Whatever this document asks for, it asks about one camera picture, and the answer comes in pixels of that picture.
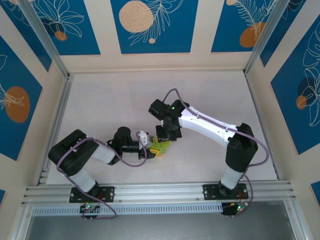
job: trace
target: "yellow object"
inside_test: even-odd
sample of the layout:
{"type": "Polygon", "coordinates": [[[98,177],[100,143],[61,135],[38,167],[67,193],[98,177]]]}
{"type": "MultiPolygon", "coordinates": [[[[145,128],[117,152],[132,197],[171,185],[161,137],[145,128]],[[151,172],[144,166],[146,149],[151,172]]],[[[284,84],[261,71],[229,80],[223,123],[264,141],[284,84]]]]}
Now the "yellow object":
{"type": "Polygon", "coordinates": [[[170,141],[165,142],[153,142],[149,149],[158,150],[161,154],[166,153],[166,148],[170,146],[170,141]]]}
{"type": "Polygon", "coordinates": [[[155,150],[155,149],[150,149],[150,153],[152,153],[152,154],[159,154],[160,151],[159,151],[159,150],[155,150]]]}

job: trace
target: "white table surface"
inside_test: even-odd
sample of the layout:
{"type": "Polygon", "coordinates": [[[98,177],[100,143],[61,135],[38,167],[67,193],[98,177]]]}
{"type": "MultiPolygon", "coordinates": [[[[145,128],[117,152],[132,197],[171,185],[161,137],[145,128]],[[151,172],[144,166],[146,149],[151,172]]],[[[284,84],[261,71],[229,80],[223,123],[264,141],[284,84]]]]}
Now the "white table surface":
{"type": "MultiPolygon", "coordinates": [[[[63,116],[58,141],[75,129],[102,141],[113,138],[117,129],[131,129],[132,139],[139,130],[156,135],[160,124],[148,109],[155,99],[162,100],[168,90],[177,88],[182,99],[200,112],[220,121],[251,126],[256,138],[265,142],[255,107],[242,71],[137,71],[76,74],[63,116]]],[[[173,92],[166,102],[177,99],[173,92]]],[[[122,162],[114,166],[90,159],[85,165],[100,184],[181,183],[219,181],[226,169],[226,149],[215,141],[189,129],[172,142],[162,157],[149,159],[141,167],[122,162]]],[[[261,162],[259,150],[251,163],[261,162]]],[[[124,153],[123,159],[139,164],[137,153],[124,153]]],[[[248,170],[251,180],[276,180],[271,160],[248,170]]],[[[51,164],[47,184],[68,184],[51,164]]]]}

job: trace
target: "orange circle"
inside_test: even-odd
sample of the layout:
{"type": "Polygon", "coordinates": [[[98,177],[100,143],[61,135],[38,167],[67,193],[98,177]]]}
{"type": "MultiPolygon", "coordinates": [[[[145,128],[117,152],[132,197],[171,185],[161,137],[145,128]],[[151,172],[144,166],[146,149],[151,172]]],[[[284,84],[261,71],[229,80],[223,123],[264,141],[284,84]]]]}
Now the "orange circle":
{"type": "Polygon", "coordinates": [[[240,45],[244,48],[254,47],[265,25],[265,22],[259,22],[256,23],[254,26],[250,26],[246,30],[244,30],[240,37],[240,45]]]}
{"type": "Polygon", "coordinates": [[[26,90],[19,86],[10,87],[4,96],[5,110],[8,117],[21,124],[27,120],[30,111],[30,99],[26,90]]]}
{"type": "Polygon", "coordinates": [[[235,5],[237,3],[237,0],[226,0],[226,4],[229,6],[235,5]]]}
{"type": "Polygon", "coordinates": [[[130,33],[141,33],[154,23],[151,9],[138,0],[128,1],[119,12],[122,27],[130,33]]]}
{"type": "Polygon", "coordinates": [[[59,41],[65,41],[67,40],[67,35],[62,31],[56,31],[54,34],[55,38],[59,41]]]}
{"type": "Polygon", "coordinates": [[[295,104],[296,104],[296,106],[297,106],[298,109],[300,109],[300,110],[304,109],[304,108],[307,106],[307,99],[306,99],[306,97],[305,97],[305,96],[302,96],[302,95],[298,96],[298,97],[296,98],[295,104]]]}

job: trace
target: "metal profile bar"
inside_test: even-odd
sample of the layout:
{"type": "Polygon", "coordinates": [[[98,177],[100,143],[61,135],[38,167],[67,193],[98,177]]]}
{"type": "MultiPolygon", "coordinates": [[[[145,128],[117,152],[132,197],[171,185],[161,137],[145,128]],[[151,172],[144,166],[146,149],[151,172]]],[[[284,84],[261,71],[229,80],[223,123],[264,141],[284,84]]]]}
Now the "metal profile bar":
{"type": "Polygon", "coordinates": [[[59,135],[59,131],[60,131],[60,127],[61,127],[61,123],[62,120],[64,118],[64,114],[65,114],[65,110],[67,107],[67,102],[68,102],[68,98],[69,98],[69,94],[71,91],[71,86],[72,86],[72,82],[73,82],[74,76],[71,75],[68,79],[68,81],[65,82],[64,87],[63,87],[63,92],[61,94],[60,97],[60,101],[59,101],[59,105],[58,108],[56,110],[56,114],[55,114],[55,118],[54,118],[54,122],[53,122],[53,126],[52,126],[52,130],[50,133],[50,138],[48,140],[48,143],[46,145],[46,150],[44,152],[44,156],[43,156],[43,160],[42,160],[42,167],[41,169],[39,169],[39,172],[37,173],[37,180],[34,183],[34,185],[38,185],[38,184],[45,184],[47,179],[43,178],[43,170],[44,169],[48,169],[48,163],[49,163],[49,159],[48,159],[48,153],[50,151],[50,149],[56,144],[57,139],[58,139],[58,135],[59,135]]]}
{"type": "Polygon", "coordinates": [[[294,236],[297,240],[314,240],[307,220],[301,211],[297,200],[284,201],[284,206],[289,217],[294,236]]]}
{"type": "MultiPolygon", "coordinates": [[[[204,183],[163,183],[163,184],[101,184],[114,186],[114,205],[123,204],[180,204],[207,203],[204,200],[204,183]]],[[[71,185],[41,185],[27,187],[23,206],[61,206],[70,205],[71,185]]],[[[295,194],[289,181],[252,181],[254,201],[294,200],[295,194]]],[[[234,202],[234,200],[212,201],[234,202]]]]}
{"type": "Polygon", "coordinates": [[[273,11],[271,12],[268,20],[266,21],[266,25],[263,28],[263,31],[260,34],[260,37],[256,41],[256,44],[253,47],[249,60],[244,67],[245,76],[250,73],[252,67],[255,65],[257,59],[260,57],[261,52],[265,48],[271,34],[275,30],[282,14],[286,10],[286,7],[290,2],[290,0],[275,0],[275,1],[277,1],[277,3],[275,4],[273,11]]]}
{"type": "Polygon", "coordinates": [[[69,76],[67,68],[61,60],[58,50],[49,37],[34,7],[28,0],[17,0],[17,3],[25,18],[29,22],[31,28],[33,29],[34,33],[42,43],[44,49],[52,59],[53,63],[56,65],[58,71],[64,77],[64,79],[67,80],[69,76]]]}
{"type": "Polygon", "coordinates": [[[14,231],[10,236],[11,240],[26,239],[33,211],[34,208],[32,206],[25,206],[19,209],[18,214],[20,215],[20,217],[15,225],[15,228],[13,228],[14,231]]]}

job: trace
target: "wire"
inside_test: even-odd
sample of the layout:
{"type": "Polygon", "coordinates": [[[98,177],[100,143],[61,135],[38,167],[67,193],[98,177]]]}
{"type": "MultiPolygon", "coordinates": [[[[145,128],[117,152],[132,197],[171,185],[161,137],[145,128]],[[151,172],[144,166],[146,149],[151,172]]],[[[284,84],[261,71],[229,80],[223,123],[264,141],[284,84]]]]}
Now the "wire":
{"type": "Polygon", "coordinates": [[[239,202],[238,203],[241,203],[241,194],[239,191],[236,191],[238,194],[239,194],[239,202]]]}
{"type": "Polygon", "coordinates": [[[215,122],[215,121],[212,121],[211,119],[206,118],[205,116],[202,116],[202,115],[199,115],[199,114],[195,113],[194,111],[192,111],[192,110],[185,104],[185,102],[183,101],[183,99],[181,98],[181,96],[180,96],[180,94],[179,94],[179,91],[178,91],[176,88],[172,88],[171,90],[169,90],[169,91],[167,92],[167,94],[165,95],[165,97],[164,97],[164,99],[163,99],[163,101],[162,101],[163,103],[165,102],[165,100],[167,99],[167,97],[169,96],[169,94],[170,94],[171,92],[173,92],[173,91],[176,92],[176,95],[178,96],[178,98],[179,98],[181,104],[184,106],[184,108],[187,109],[192,115],[194,115],[194,116],[196,116],[197,118],[200,118],[200,119],[202,119],[202,120],[208,121],[209,123],[211,123],[211,124],[213,124],[213,125],[215,125],[215,126],[217,126],[217,127],[219,127],[219,128],[222,128],[222,129],[224,129],[224,130],[231,131],[231,132],[233,132],[233,133],[236,133],[236,134],[239,134],[239,135],[241,135],[241,136],[247,137],[248,139],[251,139],[251,140],[255,141],[256,143],[258,143],[258,144],[264,149],[264,151],[265,151],[265,159],[264,159],[263,161],[261,161],[261,162],[258,162],[258,163],[249,164],[249,166],[247,167],[247,169],[245,170],[245,172],[244,172],[244,173],[242,174],[242,176],[241,176],[241,178],[242,178],[242,177],[245,177],[245,178],[247,179],[247,181],[248,181],[248,183],[249,183],[249,186],[250,186],[250,190],[251,190],[251,197],[250,197],[250,201],[249,201],[249,203],[248,203],[248,206],[247,206],[243,211],[241,211],[240,213],[242,214],[243,212],[246,212],[246,211],[247,211],[247,208],[249,207],[249,205],[251,205],[251,203],[252,203],[252,201],[253,201],[253,199],[254,199],[254,191],[253,191],[253,188],[252,188],[252,184],[251,184],[249,178],[246,176],[246,172],[248,171],[248,169],[249,169],[250,167],[260,166],[260,165],[265,164],[265,163],[268,161],[268,159],[269,159],[269,150],[268,150],[268,148],[267,148],[266,145],[264,145],[259,139],[255,138],[255,137],[253,137],[253,136],[251,136],[251,135],[249,135],[249,134],[246,134],[246,133],[244,133],[244,132],[241,132],[241,131],[238,131],[238,130],[235,130],[235,129],[232,129],[232,128],[228,128],[228,127],[226,127],[226,126],[224,126],[224,125],[222,125],[222,124],[219,124],[219,123],[217,123],[217,122],[215,122]]]}
{"type": "MultiPolygon", "coordinates": [[[[127,166],[129,166],[129,167],[134,167],[134,168],[140,167],[140,166],[142,166],[143,164],[145,164],[145,162],[147,161],[147,149],[146,149],[146,147],[144,146],[144,144],[142,143],[142,141],[140,140],[139,135],[138,135],[139,133],[140,133],[140,132],[138,131],[135,135],[136,135],[139,143],[142,145],[142,148],[143,148],[143,151],[144,151],[144,161],[143,161],[141,164],[131,165],[131,164],[125,162],[125,161],[119,156],[119,154],[118,154],[112,147],[108,146],[106,143],[104,143],[104,142],[102,142],[102,141],[100,141],[100,140],[98,140],[98,139],[95,139],[94,137],[86,137],[86,138],[84,138],[83,140],[79,141],[76,145],[74,145],[72,148],[70,148],[70,149],[60,158],[59,162],[57,163],[57,165],[56,165],[56,170],[57,170],[59,173],[64,174],[64,176],[66,177],[66,179],[68,179],[83,195],[85,195],[86,197],[88,197],[88,198],[90,198],[90,199],[92,199],[92,200],[95,200],[96,202],[102,203],[102,204],[105,205],[107,208],[109,208],[109,209],[113,212],[113,214],[114,214],[114,216],[99,217],[99,218],[95,218],[95,220],[114,219],[115,217],[117,217],[117,213],[116,213],[116,211],[115,211],[109,204],[107,204],[106,202],[100,200],[99,198],[96,198],[96,197],[94,197],[94,196],[91,196],[91,195],[89,195],[88,193],[86,193],[85,191],[83,191],[68,175],[66,175],[66,173],[65,173],[63,170],[60,169],[61,163],[65,160],[65,158],[66,158],[73,150],[75,150],[75,149],[76,149],[77,147],[79,147],[81,144],[83,144],[83,143],[86,142],[86,141],[93,140],[93,141],[95,141],[96,143],[101,144],[101,145],[107,147],[108,149],[112,150],[112,151],[114,152],[114,154],[116,155],[116,157],[117,157],[121,162],[123,162],[125,165],[127,165],[127,166]]],[[[83,211],[83,213],[82,213],[82,218],[84,218],[85,212],[86,212],[86,211],[83,211]]]]}
{"type": "Polygon", "coordinates": [[[250,165],[248,166],[248,168],[250,168],[250,167],[255,167],[255,166],[260,166],[260,165],[262,165],[262,164],[265,164],[265,163],[268,161],[268,159],[269,159],[269,151],[268,151],[268,148],[267,148],[259,139],[256,139],[255,137],[250,136],[249,134],[246,134],[246,133],[244,133],[244,132],[241,132],[241,131],[238,131],[238,130],[235,130],[235,129],[232,129],[232,128],[228,128],[228,127],[226,127],[226,126],[224,126],[224,125],[222,125],[222,124],[219,124],[219,123],[217,123],[217,122],[215,122],[215,121],[212,121],[211,119],[206,118],[205,116],[196,114],[194,111],[192,111],[192,110],[185,104],[185,102],[182,100],[182,98],[181,98],[181,96],[180,96],[180,94],[179,94],[179,91],[178,91],[176,88],[172,88],[171,90],[169,90],[169,91],[167,92],[167,94],[165,95],[165,97],[164,97],[164,99],[163,99],[162,102],[165,102],[165,100],[167,99],[167,97],[169,96],[169,94],[170,94],[171,92],[173,92],[173,91],[176,92],[176,94],[177,94],[180,102],[181,102],[182,105],[184,106],[184,108],[187,109],[192,115],[196,116],[196,117],[199,118],[199,119],[205,120],[205,121],[207,121],[207,122],[209,122],[209,123],[211,123],[211,124],[213,124],[213,125],[215,125],[215,126],[217,126],[217,127],[219,127],[219,128],[222,128],[222,129],[224,129],[224,130],[227,130],[227,131],[230,131],[230,132],[239,134],[239,135],[241,135],[241,136],[247,137],[248,139],[251,139],[251,140],[255,141],[256,143],[258,143],[258,144],[264,149],[265,154],[266,154],[265,159],[264,159],[263,161],[261,161],[261,162],[250,164],[250,165]]]}
{"type": "Polygon", "coordinates": [[[254,190],[253,190],[251,181],[249,180],[249,178],[247,177],[247,175],[244,175],[244,177],[246,178],[246,180],[247,180],[248,183],[249,183],[250,191],[251,191],[251,197],[250,197],[250,201],[249,201],[249,203],[248,203],[248,206],[246,206],[246,208],[244,208],[242,211],[240,211],[239,213],[237,213],[235,216],[239,216],[239,215],[243,214],[244,212],[246,212],[246,211],[248,210],[249,206],[252,204],[252,202],[253,202],[253,200],[254,200],[254,190]]]}
{"type": "Polygon", "coordinates": [[[240,196],[240,198],[241,198],[241,196],[243,197],[243,199],[246,201],[246,202],[248,202],[247,200],[246,200],[246,196],[242,193],[242,192],[240,192],[240,191],[238,191],[238,190],[236,190],[236,192],[239,194],[239,196],[240,196]]]}

